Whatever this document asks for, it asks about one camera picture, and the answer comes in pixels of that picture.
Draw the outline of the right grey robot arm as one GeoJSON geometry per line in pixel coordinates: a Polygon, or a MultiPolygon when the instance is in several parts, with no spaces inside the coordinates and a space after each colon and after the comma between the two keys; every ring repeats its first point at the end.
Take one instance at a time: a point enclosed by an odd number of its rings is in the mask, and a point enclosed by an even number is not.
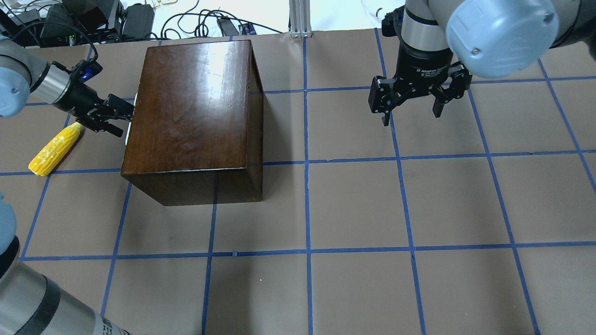
{"type": "Polygon", "coordinates": [[[394,76],[375,76],[368,104],[389,125],[405,101],[463,97],[473,76],[505,78],[549,49],[578,42],[595,56],[593,0],[407,0],[386,13],[381,33],[399,40],[394,76]]]}

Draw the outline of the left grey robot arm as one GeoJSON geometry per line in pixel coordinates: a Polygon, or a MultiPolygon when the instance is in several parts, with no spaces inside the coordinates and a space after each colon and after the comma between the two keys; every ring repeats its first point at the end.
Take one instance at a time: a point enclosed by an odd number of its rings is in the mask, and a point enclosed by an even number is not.
{"type": "Polygon", "coordinates": [[[1,117],[21,112],[30,95],[73,116],[94,132],[121,137],[123,129],[110,120],[131,121],[134,106],[113,94],[101,99],[87,81],[102,71],[97,57],[81,60],[72,69],[49,63],[9,37],[0,41],[1,117]]]}

